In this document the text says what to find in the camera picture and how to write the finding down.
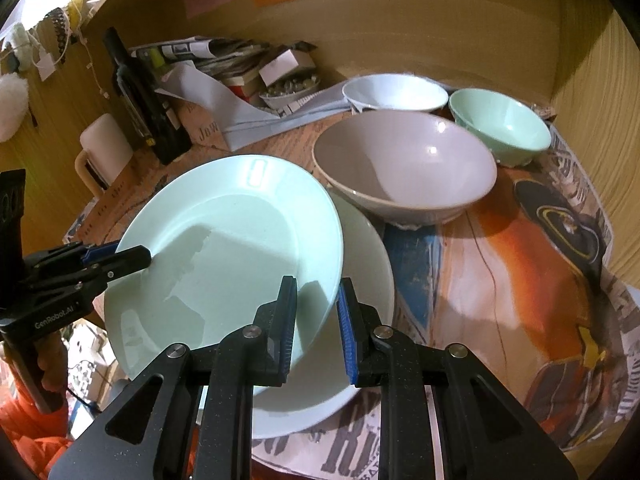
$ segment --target plate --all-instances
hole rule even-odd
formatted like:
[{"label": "plate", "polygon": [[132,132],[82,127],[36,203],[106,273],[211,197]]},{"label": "plate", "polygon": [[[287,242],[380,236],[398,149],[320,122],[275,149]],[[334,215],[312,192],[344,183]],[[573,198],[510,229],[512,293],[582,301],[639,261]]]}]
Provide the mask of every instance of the plate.
[{"label": "plate", "polygon": [[172,343],[200,348],[250,324],[285,275],[298,279],[293,367],[329,316],[342,272],[329,194],[299,166],[263,155],[222,158],[172,181],[118,250],[136,245],[149,248],[151,266],[111,283],[104,300],[111,345],[130,378]]},{"label": "plate", "polygon": [[[344,269],[358,300],[375,306],[382,323],[391,324],[394,279],[380,236],[354,206],[332,194],[344,235]],[[273,438],[303,431],[349,402],[357,389],[344,370],[342,340],[335,307],[318,339],[281,388],[254,397],[253,438]]]}]

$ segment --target string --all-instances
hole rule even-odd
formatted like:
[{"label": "string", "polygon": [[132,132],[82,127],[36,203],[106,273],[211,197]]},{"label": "string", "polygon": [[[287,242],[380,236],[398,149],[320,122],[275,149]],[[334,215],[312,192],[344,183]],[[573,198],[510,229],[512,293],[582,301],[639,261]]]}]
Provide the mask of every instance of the string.
[{"label": "string", "polygon": [[[23,46],[27,46],[30,43],[22,43],[16,47],[14,47],[13,45],[11,46],[11,48],[9,49],[9,52],[7,52],[6,54],[0,56],[0,63],[2,63],[5,59],[7,59],[11,54],[14,53],[15,50],[17,50],[20,47]],[[31,61],[33,61],[33,51],[31,51]]]},{"label": "string", "polygon": [[87,40],[82,34],[82,29],[80,27],[80,20],[82,18],[82,13],[80,12],[80,9],[78,9],[78,6],[76,5],[74,0],[69,0],[69,1],[71,1],[71,4],[74,6],[74,9],[78,13],[78,30],[76,30],[76,34],[78,35],[80,43],[82,44],[82,46],[84,46],[84,49],[86,50],[87,55],[89,56],[89,64],[86,67],[91,69],[91,72],[94,75],[95,84],[98,87],[98,91],[100,92],[100,95],[105,99],[109,99],[109,93],[104,88],[102,88],[102,86],[100,86],[100,82],[98,81],[98,75],[95,73],[94,58],[91,55],[91,51],[89,50],[89,47],[86,45]]}]

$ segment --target orange cloth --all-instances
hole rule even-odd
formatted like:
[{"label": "orange cloth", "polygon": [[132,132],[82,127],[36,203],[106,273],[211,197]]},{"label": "orange cloth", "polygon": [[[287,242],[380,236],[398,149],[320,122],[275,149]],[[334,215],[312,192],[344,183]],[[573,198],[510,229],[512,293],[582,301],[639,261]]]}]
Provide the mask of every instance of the orange cloth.
[{"label": "orange cloth", "polygon": [[72,443],[66,437],[66,402],[55,413],[43,415],[36,408],[22,381],[15,381],[18,396],[0,406],[0,426],[22,459],[46,480],[54,462]]}]

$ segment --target cable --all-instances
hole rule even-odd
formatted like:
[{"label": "cable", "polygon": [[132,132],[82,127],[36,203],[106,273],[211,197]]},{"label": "cable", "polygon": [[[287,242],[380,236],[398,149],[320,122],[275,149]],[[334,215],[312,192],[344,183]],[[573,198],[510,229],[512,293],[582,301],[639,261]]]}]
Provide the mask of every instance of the cable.
[{"label": "cable", "polygon": [[82,399],[78,394],[75,393],[75,391],[73,391],[68,386],[66,387],[66,390],[71,395],[73,395],[76,398],[76,400],[78,402],[80,402],[80,404],[82,404],[86,409],[89,410],[89,413],[91,413],[93,418],[97,417],[98,415],[100,415],[102,413],[102,410],[100,408],[98,408],[98,403],[95,402],[94,400],[92,400],[91,402],[86,402],[86,400]]},{"label": "cable", "polygon": [[100,82],[98,81],[98,75],[95,73],[94,58],[91,55],[91,51],[89,50],[89,47],[86,45],[87,44],[86,38],[82,35],[82,28],[80,27],[80,22],[82,21],[82,12],[80,11],[80,9],[78,9],[78,6],[76,5],[74,0],[70,0],[70,1],[71,1],[71,4],[74,6],[74,9],[78,13],[78,30],[76,30],[75,32],[78,35],[78,39],[80,40],[80,43],[82,44],[82,46],[84,46],[84,49],[86,50],[86,53],[89,56],[89,64],[86,67],[91,69],[91,72],[94,75],[95,84],[98,87],[98,91],[100,92],[100,95],[105,99],[109,99],[109,93],[104,88],[102,88],[102,86],[100,85]]}]

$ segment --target white card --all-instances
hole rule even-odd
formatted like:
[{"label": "white card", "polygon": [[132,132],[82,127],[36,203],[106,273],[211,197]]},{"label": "white card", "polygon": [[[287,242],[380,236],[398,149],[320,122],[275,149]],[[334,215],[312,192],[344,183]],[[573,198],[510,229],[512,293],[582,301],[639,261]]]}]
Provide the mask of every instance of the white card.
[{"label": "white card", "polygon": [[38,67],[38,73],[40,74],[40,79],[42,81],[47,79],[56,71],[53,56],[42,47],[40,48],[40,60],[36,63],[36,66]]}]

